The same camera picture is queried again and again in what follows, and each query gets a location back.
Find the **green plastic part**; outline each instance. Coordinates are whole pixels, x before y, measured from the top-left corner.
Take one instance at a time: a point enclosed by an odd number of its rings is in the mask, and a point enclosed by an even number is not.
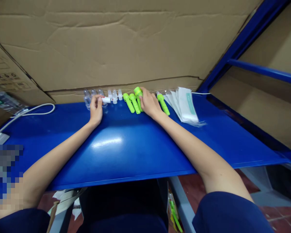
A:
[[[157,95],[157,100],[159,101],[159,103],[161,104],[162,110],[164,113],[166,113],[166,115],[170,115],[170,112],[168,110],[168,107],[164,101],[164,96],[162,94],[158,94]]]
[[[129,95],[128,95],[127,93],[124,93],[124,94],[123,94],[123,99],[124,99],[124,101],[127,103],[127,106],[128,106],[128,108],[129,108],[130,112],[131,112],[131,113],[135,113],[135,109],[134,109],[134,107],[133,107],[133,105],[132,105],[132,102],[131,102],[130,99],[129,99]]]
[[[140,98],[138,96],[136,96],[136,99],[137,99],[137,103],[138,103],[138,106],[139,106],[139,109],[141,112],[143,112],[142,108],[141,108],[141,101],[140,101]]]
[[[139,98],[139,96],[143,96],[142,90],[140,89],[140,87],[136,87],[134,89],[134,92],[135,92],[135,95],[136,95],[137,98]]]
[[[135,108],[136,113],[140,114],[140,109],[139,109],[139,106],[138,106],[137,101],[136,101],[136,96],[133,93],[131,93],[129,95],[129,98],[132,101],[132,104],[133,104],[133,107]]]

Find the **workbench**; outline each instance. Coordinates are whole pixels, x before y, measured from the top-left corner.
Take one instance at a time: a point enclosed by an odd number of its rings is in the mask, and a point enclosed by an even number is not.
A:
[[[243,129],[205,96],[193,94],[200,128],[170,117],[190,131],[233,168],[289,163]],[[34,112],[49,111],[50,106]],[[66,140],[90,118],[84,103],[56,105],[48,115],[24,116],[4,130],[5,144],[23,145],[23,156],[12,167],[25,172],[34,162]],[[58,173],[48,190],[72,189],[195,173],[195,169],[164,129],[146,113],[132,114],[122,100],[103,108],[100,125]]]

